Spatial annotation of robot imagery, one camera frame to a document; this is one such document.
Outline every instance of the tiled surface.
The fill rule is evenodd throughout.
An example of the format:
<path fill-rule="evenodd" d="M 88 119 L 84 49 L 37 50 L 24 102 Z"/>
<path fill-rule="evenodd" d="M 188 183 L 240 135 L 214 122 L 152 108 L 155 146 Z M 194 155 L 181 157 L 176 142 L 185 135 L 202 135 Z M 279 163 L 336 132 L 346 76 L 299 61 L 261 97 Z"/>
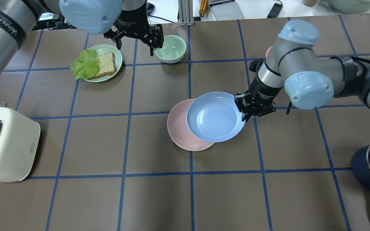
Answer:
<path fill-rule="evenodd" d="M 370 55 L 370 15 L 304 19 L 321 32 L 317 55 L 352 54 L 350 44 Z M 104 83 L 75 81 L 68 66 L 112 41 L 32 34 L 0 76 L 0 102 L 41 125 L 40 158 L 29 179 L 0 183 L 0 230 L 370 230 L 370 194 L 350 168 L 370 143 L 370 110 L 355 97 L 285 115 L 282 90 L 275 113 L 227 142 L 189 152 L 169 138 L 178 102 L 245 92 L 245 62 L 264 57 L 287 20 L 166 24 L 190 46 L 179 64 L 124 38 L 124 66 Z"/>

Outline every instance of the black cable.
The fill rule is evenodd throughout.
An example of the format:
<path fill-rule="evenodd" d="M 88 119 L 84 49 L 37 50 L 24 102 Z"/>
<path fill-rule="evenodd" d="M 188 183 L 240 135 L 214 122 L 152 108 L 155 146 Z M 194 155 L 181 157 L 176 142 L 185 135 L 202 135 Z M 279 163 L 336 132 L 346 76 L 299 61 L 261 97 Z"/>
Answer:
<path fill-rule="evenodd" d="M 168 19 L 164 19 L 164 18 L 161 18 L 161 17 L 158 17 L 158 16 L 153 16 L 153 15 L 148 15 L 149 17 L 153 17 L 153 18 L 157 18 L 157 19 L 162 19 L 162 20 L 165 20 L 165 21 L 168 21 L 168 22 L 173 22 L 171 20 L 168 20 Z"/>

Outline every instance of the light blue cap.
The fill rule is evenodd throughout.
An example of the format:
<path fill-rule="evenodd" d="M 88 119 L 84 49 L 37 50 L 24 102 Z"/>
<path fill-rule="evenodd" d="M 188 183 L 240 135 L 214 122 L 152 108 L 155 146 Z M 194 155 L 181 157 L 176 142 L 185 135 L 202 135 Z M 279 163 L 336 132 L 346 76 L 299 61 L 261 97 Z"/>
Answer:
<path fill-rule="evenodd" d="M 285 81 L 285 91 L 295 107 L 309 110 L 330 101 L 333 83 L 320 72 L 298 72 Z"/>
<path fill-rule="evenodd" d="M 122 12 L 122 0 L 60 0 L 66 20 L 91 34 L 107 32 Z"/>
<path fill-rule="evenodd" d="M 319 31 L 309 22 L 292 19 L 285 24 L 278 37 L 298 44 L 313 46 L 319 38 Z"/>

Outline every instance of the metal bracket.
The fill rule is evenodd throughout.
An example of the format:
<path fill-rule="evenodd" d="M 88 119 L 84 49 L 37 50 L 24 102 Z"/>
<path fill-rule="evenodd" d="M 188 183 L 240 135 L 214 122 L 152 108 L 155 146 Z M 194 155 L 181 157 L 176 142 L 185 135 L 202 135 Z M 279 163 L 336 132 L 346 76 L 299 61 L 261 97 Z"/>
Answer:
<path fill-rule="evenodd" d="M 179 25 L 194 25 L 194 13 L 192 0 L 178 0 Z"/>

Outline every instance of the plate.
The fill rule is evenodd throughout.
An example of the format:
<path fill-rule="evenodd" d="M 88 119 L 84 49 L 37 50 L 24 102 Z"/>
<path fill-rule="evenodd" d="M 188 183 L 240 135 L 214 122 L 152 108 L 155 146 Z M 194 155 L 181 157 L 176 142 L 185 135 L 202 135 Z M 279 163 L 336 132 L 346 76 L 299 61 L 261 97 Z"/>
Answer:
<path fill-rule="evenodd" d="M 202 151 L 209 148 L 214 143 L 199 139 L 189 130 L 186 123 L 186 113 L 193 101 L 195 101 L 194 98 L 187 99 L 173 107 L 168 115 L 166 125 L 172 141 L 180 148 L 188 151 Z"/>
<path fill-rule="evenodd" d="M 210 92 L 192 102 L 187 112 L 189 130 L 206 142 L 223 142 L 243 128 L 242 113 L 234 96 L 226 92 Z"/>
<path fill-rule="evenodd" d="M 106 54 L 108 52 L 113 52 L 113 54 L 115 55 L 116 72 L 113 73 L 112 75 L 106 75 L 106 76 L 103 76 L 103 77 L 98 78 L 98 79 L 84 79 L 84 80 L 87 80 L 88 82 L 93 82 L 93 83 L 104 82 L 104 81 L 107 81 L 108 79 L 111 79 L 112 77 L 114 77 L 118 73 L 119 69 L 121 69 L 122 54 L 116 47 L 111 46 L 111 45 L 103 44 L 103 45 L 96 45 L 94 47 L 91 47 L 90 49 L 97 51 L 96 56 L 100 56 L 100 55 Z"/>

